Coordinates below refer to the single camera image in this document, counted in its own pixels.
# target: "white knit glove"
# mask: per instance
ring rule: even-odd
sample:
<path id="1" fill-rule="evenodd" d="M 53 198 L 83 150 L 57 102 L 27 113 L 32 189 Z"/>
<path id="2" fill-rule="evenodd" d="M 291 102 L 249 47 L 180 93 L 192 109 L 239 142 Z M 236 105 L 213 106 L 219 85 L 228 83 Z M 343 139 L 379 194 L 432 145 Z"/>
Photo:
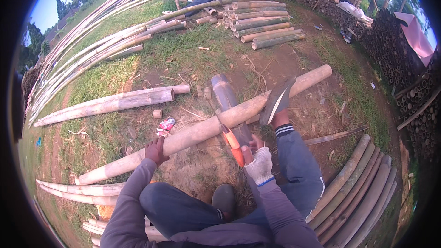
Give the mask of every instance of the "white knit glove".
<path id="1" fill-rule="evenodd" d="M 270 182 L 274 179 L 271 169 L 273 162 L 271 161 L 271 153 L 268 147 L 261 147 L 253 156 L 253 161 L 245 166 L 246 172 L 254 179 L 258 187 Z"/>

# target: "gray sleeve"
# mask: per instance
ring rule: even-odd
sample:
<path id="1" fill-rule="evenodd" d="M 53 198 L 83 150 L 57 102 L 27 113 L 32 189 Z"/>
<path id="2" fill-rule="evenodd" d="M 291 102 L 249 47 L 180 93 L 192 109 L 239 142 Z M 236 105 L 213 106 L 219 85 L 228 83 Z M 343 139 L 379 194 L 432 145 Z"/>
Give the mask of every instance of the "gray sleeve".
<path id="1" fill-rule="evenodd" d="M 276 244 L 299 248 L 323 247 L 275 180 L 257 189 Z"/>
<path id="2" fill-rule="evenodd" d="M 155 247 L 146 235 L 144 211 L 139 203 L 142 190 L 150 183 L 156 163 L 144 159 L 119 193 L 115 209 L 101 237 L 101 247 Z"/>

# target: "pink cloth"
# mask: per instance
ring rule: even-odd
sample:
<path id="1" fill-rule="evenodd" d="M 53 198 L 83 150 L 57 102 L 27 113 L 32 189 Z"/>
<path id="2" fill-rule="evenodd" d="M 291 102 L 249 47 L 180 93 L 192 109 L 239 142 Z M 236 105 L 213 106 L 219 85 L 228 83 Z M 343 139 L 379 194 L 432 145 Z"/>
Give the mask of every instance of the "pink cloth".
<path id="1" fill-rule="evenodd" d="M 394 12 L 394 14 L 396 18 L 404 20 L 407 23 L 408 27 L 401 25 L 407 42 L 419 56 L 424 66 L 427 67 L 430 59 L 432 58 L 434 50 L 427 40 L 426 35 L 424 35 L 423 31 L 421 30 L 418 19 L 416 19 L 413 14 L 397 12 Z"/>

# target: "dark shoe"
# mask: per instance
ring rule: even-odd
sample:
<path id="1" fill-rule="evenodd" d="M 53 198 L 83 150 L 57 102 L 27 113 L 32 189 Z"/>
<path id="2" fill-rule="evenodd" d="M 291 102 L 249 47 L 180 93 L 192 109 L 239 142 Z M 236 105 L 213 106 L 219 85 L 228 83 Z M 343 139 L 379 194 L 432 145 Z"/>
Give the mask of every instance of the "dark shoe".
<path id="1" fill-rule="evenodd" d="M 288 107 L 289 91 L 294 83 L 295 76 L 290 76 L 278 82 L 273 90 L 271 90 L 265 106 L 260 112 L 259 123 L 261 125 L 270 124 L 274 118 L 274 114 Z"/>
<path id="2" fill-rule="evenodd" d="M 213 193 L 211 204 L 222 212 L 233 216 L 235 206 L 234 187 L 230 184 L 220 185 Z"/>

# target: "purple sweatshirt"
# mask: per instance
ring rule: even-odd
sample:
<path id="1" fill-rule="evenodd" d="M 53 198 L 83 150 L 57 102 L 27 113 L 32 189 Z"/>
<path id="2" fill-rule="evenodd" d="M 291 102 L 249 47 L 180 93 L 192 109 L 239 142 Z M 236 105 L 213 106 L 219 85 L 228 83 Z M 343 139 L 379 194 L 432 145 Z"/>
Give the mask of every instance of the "purple sweatshirt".
<path id="1" fill-rule="evenodd" d="M 156 168 L 156 163 L 146 158 L 129 177 L 119 193 L 112 218 L 104 230 L 101 247 L 157 247 L 156 241 L 149 241 L 146 235 L 144 211 L 139 203 L 139 196 L 152 179 Z M 257 189 L 271 231 L 252 224 L 226 223 L 198 232 L 177 233 L 170 240 L 218 246 L 274 241 L 285 247 L 323 247 L 315 232 L 308 227 L 275 180 Z"/>

